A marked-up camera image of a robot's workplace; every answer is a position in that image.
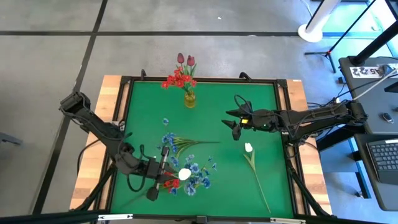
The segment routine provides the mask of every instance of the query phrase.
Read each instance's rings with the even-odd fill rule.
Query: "concrete floor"
[[[308,3],[315,12],[319,3]],[[3,0],[0,30],[91,31],[100,5],[101,0]],[[325,31],[344,32],[365,7],[341,4]],[[252,0],[250,4],[238,0],[114,0],[109,1],[99,29],[295,32],[309,18],[299,0]],[[374,32],[374,26],[372,15],[366,14],[354,31]],[[0,36],[0,130],[24,140],[19,147],[1,144],[0,216],[30,212],[62,117],[59,101],[72,90],[88,40],[87,36]],[[149,76],[167,75],[176,54],[183,52],[195,56],[197,76],[237,77],[245,71],[253,78],[301,79],[307,100],[324,103],[340,91],[336,80],[341,73],[333,74],[327,59],[303,53],[327,50],[335,41],[323,39],[310,44],[299,37],[97,37],[81,91],[89,96],[94,108],[103,75],[139,75],[142,68]],[[340,57],[359,53],[370,42],[343,40],[333,52],[335,64]],[[390,53],[383,47],[375,55]],[[85,142],[86,134],[71,124],[44,212],[68,210],[76,159]],[[336,190],[336,183],[355,182],[342,183],[343,177],[331,175],[325,178],[334,214],[372,219],[363,214],[378,208],[376,200],[345,200],[349,192]],[[382,215],[373,221],[390,222],[397,215],[378,214]]]

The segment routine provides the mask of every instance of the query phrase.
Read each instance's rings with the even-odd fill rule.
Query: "white stand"
[[[340,1],[341,0],[323,0],[312,16],[309,24],[301,25],[298,28],[298,35],[311,43],[321,41],[323,37],[323,26],[328,22],[330,14],[335,10]]]

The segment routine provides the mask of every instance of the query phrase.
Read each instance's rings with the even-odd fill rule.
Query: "white tulip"
[[[178,172],[178,178],[180,180],[187,180],[191,176],[191,170],[183,168]]]
[[[246,152],[251,152],[251,151],[253,151],[253,147],[251,146],[250,143],[244,143],[244,150]]]

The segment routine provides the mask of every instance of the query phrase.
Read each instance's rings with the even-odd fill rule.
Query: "glass vase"
[[[185,93],[184,103],[187,108],[194,108],[196,105],[196,100],[197,97],[195,96],[195,93],[193,91],[191,91],[190,94]]]

